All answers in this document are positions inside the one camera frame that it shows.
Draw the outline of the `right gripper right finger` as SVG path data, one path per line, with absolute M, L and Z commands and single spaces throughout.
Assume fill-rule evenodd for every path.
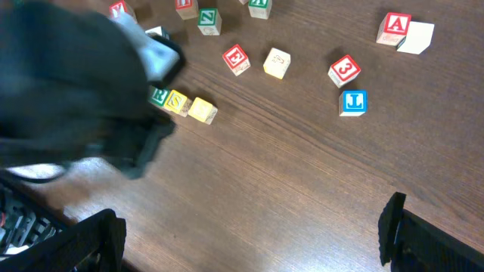
M 396 192 L 378 220 L 380 262 L 391 271 L 483 272 L 483 253 L 404 209 Z

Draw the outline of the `green R block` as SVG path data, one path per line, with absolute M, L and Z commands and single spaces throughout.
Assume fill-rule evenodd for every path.
M 156 88 L 154 86 L 151 86 L 148 101 L 155 107 L 163 109 L 170 93 L 171 91 L 166 88 Z

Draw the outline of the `yellow S block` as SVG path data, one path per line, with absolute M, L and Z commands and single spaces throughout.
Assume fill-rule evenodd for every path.
M 186 117 L 192 103 L 193 101 L 186 95 L 179 91 L 171 90 L 163 107 L 165 110 Z
M 196 97 L 188 111 L 188 115 L 195 118 L 196 120 L 210 125 L 214 120 L 218 108 L 213 104 Z

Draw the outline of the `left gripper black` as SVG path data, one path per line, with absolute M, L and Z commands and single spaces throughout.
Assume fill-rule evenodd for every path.
M 128 179 L 142 178 L 162 144 L 175 131 L 167 113 L 149 106 L 137 119 L 116 119 L 107 135 L 86 147 L 84 157 L 102 158 Z

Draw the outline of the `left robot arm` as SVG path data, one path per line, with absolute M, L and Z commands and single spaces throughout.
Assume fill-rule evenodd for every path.
M 177 44 L 128 14 L 27 2 L 1 11 L 1 175 L 31 166 L 62 176 L 105 159 L 140 178 L 175 124 L 149 101 L 185 65 Z

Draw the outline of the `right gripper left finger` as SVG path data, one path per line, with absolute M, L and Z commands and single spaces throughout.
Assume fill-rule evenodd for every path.
M 122 270 L 126 220 L 105 209 L 65 231 L 1 262 L 1 271 L 72 271 L 81 263 L 88 271 Z

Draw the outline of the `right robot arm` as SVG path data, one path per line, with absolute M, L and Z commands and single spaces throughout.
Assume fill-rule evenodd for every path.
M 483 270 L 483 254 L 404 208 L 396 192 L 378 221 L 380 262 L 392 271 Z M 1 185 L 3 271 L 126 271 L 126 221 L 105 209 L 72 227 Z

